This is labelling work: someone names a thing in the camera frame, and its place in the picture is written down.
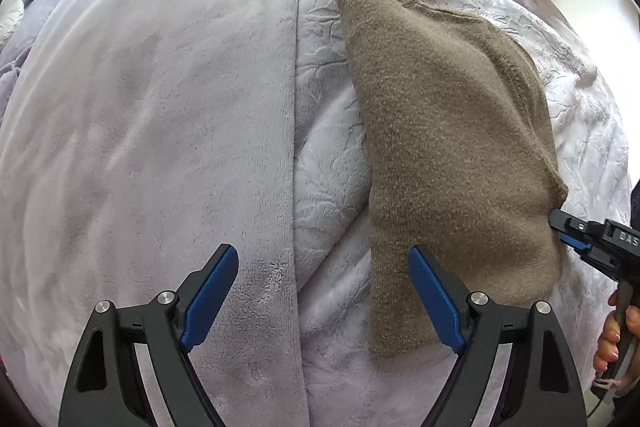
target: metal screw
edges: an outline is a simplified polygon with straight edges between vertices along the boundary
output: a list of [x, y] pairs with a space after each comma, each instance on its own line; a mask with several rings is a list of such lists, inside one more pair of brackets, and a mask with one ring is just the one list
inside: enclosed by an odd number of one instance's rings
[[487, 297], [482, 292], [473, 292], [471, 294], [471, 301], [478, 306], [484, 306], [485, 304], [487, 304], [487, 302], [489, 302], [489, 297]]
[[162, 292], [159, 296], [158, 296], [158, 302], [161, 304], [170, 304], [171, 302], [174, 301], [174, 293], [173, 292]]
[[111, 306], [111, 303], [109, 301], [100, 301], [95, 305], [95, 310], [98, 313], [104, 313], [110, 308], [110, 306]]
[[536, 302], [536, 309], [544, 315], [551, 312], [551, 306], [549, 305], [548, 302], [545, 302], [545, 301]]

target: floor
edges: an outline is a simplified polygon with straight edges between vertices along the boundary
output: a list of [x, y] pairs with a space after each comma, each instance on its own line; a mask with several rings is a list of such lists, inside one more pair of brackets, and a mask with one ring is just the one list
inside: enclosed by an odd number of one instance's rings
[[[591, 56], [618, 104], [629, 142], [628, 172], [640, 180], [640, 24], [631, 0], [552, 0], [587, 45]], [[588, 412], [598, 400], [585, 393]], [[604, 427], [611, 419], [610, 405], [600, 405], [590, 427]]]

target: bed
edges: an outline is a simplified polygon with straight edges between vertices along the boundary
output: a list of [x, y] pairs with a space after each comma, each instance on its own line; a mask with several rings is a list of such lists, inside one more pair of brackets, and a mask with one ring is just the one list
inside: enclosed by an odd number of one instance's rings
[[[552, 2], [421, 1], [529, 52], [564, 210], [628, 223], [616, 103]], [[238, 248], [239, 277], [191, 360], [228, 425], [424, 420], [454, 356], [367, 349], [371, 179], [333, 0], [35, 0], [0, 68], [0, 354], [44, 427], [95, 303], [145, 302], [220, 243]], [[611, 291], [567, 251], [546, 296], [584, 386]]]

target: brown cloth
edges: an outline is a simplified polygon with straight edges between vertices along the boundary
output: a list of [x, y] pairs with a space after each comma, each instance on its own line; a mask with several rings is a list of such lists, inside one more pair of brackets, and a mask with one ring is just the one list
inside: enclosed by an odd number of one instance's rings
[[416, 0], [336, 0], [372, 168], [372, 351], [434, 340], [407, 254], [502, 304], [559, 278], [546, 221], [566, 187], [529, 55], [485, 19]]

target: blue rubber pad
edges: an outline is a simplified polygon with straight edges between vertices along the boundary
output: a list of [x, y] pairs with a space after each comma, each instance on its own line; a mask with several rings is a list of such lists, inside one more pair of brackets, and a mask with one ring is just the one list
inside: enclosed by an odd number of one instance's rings
[[431, 267], [417, 248], [409, 251], [409, 277], [435, 327], [440, 342], [460, 355], [466, 341], [460, 331], [460, 316]]
[[577, 251], [591, 250], [591, 245], [582, 243], [577, 239], [574, 239], [570, 235], [566, 235], [565, 233], [559, 233], [558, 239], [560, 239], [560, 241], [562, 241], [564, 244], [569, 245], [574, 250], [577, 250]]
[[184, 331], [180, 337], [180, 345], [187, 352], [207, 338], [211, 325], [236, 280], [236, 275], [238, 252], [234, 247], [229, 247], [187, 308]]

